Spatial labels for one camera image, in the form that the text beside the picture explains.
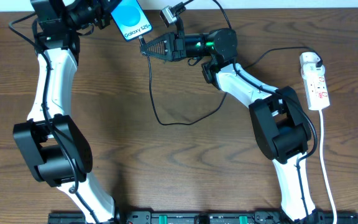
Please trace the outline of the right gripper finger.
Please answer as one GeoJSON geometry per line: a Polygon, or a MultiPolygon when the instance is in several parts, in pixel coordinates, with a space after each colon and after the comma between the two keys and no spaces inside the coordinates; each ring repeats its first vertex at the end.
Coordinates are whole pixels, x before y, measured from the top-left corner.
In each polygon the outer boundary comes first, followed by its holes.
{"type": "Polygon", "coordinates": [[[168,49],[156,51],[156,52],[153,50],[141,50],[141,53],[143,55],[155,57],[160,60],[173,61],[173,55],[171,51],[169,51],[168,49]]]}
{"type": "Polygon", "coordinates": [[[175,33],[169,32],[157,37],[140,47],[141,52],[172,52],[174,47],[175,33]]]}

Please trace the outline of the blue Galaxy smartphone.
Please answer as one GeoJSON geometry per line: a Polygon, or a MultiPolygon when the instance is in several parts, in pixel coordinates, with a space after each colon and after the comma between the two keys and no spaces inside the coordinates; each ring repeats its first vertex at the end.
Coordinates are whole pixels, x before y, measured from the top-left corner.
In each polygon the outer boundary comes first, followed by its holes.
{"type": "Polygon", "coordinates": [[[148,34],[153,29],[138,0],[122,0],[111,15],[127,42],[148,34]]]}

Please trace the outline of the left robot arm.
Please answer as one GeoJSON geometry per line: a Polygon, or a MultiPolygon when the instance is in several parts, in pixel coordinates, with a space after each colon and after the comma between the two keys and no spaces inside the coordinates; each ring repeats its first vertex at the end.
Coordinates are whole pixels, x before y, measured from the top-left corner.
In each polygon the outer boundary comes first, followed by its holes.
{"type": "Polygon", "coordinates": [[[125,215],[93,174],[90,145],[71,118],[71,94],[80,39],[111,21],[117,1],[32,0],[30,18],[39,63],[34,104],[14,125],[13,138],[33,178],[67,194],[86,223],[125,223],[125,215]]]}

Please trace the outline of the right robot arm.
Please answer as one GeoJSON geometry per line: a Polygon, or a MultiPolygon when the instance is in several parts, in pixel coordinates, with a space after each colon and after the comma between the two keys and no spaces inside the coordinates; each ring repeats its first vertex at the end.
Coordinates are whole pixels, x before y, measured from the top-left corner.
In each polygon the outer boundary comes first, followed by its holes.
{"type": "Polygon", "coordinates": [[[237,63],[237,35],[230,28],[202,34],[182,30],[140,41],[147,58],[176,62],[199,60],[207,83],[232,95],[248,108],[256,143],[273,162],[280,184],[281,211],[290,223],[312,223],[316,213],[306,176],[306,159],[317,147],[316,129],[289,86],[276,88],[247,73],[237,63]]]}

